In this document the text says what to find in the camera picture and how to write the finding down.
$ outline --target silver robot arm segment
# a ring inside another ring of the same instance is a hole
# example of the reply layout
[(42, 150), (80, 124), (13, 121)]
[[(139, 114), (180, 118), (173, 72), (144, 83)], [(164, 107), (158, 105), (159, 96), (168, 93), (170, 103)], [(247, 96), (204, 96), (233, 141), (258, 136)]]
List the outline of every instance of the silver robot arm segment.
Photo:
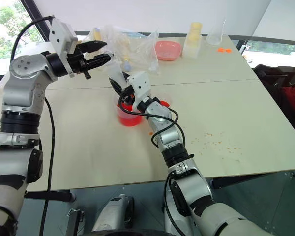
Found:
[[(157, 98), (151, 98), (147, 73), (139, 72), (128, 76), (126, 80), (129, 87), (125, 92), (128, 92), (127, 95), (133, 93), (135, 97), (133, 110), (171, 118), (171, 111), (162, 106)], [(148, 117), (148, 122), (155, 133), (171, 124), (166, 119), (155, 117)], [(175, 202), (173, 219), (175, 218), (174, 221), (181, 226), (186, 235), (192, 235), (191, 224), (187, 217), (191, 217), (203, 236), (271, 235), (228, 205), (214, 201), (206, 179), (194, 162), (193, 155), (189, 155), (185, 149), (176, 126), (172, 126), (155, 138), (168, 166), (170, 190), (166, 195), (169, 197), (172, 195)], [(166, 214), (165, 229), (169, 233), (178, 234)]]
[(90, 41), (77, 45), (71, 27), (53, 19), (49, 39), (57, 53), (21, 56), (10, 64), (9, 80), (3, 90), (0, 128), (0, 236), (15, 235), (26, 187), (42, 174), (43, 153), (38, 126), (45, 90), (58, 77), (84, 73), (111, 59), (100, 54), (85, 60), (83, 53), (106, 45)]

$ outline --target white wall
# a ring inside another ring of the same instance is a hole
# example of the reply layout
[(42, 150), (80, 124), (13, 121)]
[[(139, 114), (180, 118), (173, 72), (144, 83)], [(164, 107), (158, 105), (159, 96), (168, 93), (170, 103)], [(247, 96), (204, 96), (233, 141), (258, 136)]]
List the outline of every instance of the white wall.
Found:
[(208, 33), (226, 16), (225, 34), (251, 36), (271, 0), (35, 0), (43, 16), (54, 14), (74, 30), (106, 24), (139, 32), (186, 33), (193, 21)]
[(295, 0), (272, 0), (253, 36), (295, 41)]

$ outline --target small bottle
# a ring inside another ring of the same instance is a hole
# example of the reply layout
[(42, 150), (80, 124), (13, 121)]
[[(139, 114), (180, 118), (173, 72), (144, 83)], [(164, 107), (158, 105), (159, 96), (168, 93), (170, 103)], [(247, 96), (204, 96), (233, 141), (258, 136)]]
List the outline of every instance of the small bottle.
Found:
[(192, 22), (189, 33), (187, 34), (185, 44), (182, 49), (183, 58), (197, 58), (200, 50), (202, 36), (200, 35), (202, 24)]

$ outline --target red cup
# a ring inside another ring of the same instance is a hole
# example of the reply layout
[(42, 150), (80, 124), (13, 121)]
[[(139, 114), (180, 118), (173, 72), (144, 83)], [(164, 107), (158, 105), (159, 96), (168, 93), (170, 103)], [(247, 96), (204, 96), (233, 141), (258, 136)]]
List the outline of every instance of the red cup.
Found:
[[(125, 105), (123, 103), (121, 105), (127, 111), (132, 111), (132, 106)], [(137, 124), (140, 124), (140, 122), (142, 121), (142, 116), (128, 114), (122, 111), (119, 105), (117, 105), (117, 116), (119, 122), (124, 126), (135, 126)]]

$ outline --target plastic bag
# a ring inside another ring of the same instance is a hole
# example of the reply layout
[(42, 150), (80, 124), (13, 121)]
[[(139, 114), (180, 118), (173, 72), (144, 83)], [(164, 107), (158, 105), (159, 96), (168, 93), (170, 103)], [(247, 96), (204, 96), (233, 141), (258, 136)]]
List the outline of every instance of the plastic bag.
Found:
[(158, 59), (155, 51), (157, 31), (144, 36), (128, 29), (106, 25), (94, 28), (82, 42), (95, 39), (106, 42), (107, 46), (101, 49), (101, 52), (85, 55), (87, 59), (98, 53), (109, 51), (114, 54), (120, 64), (128, 61), (132, 69), (158, 73)]

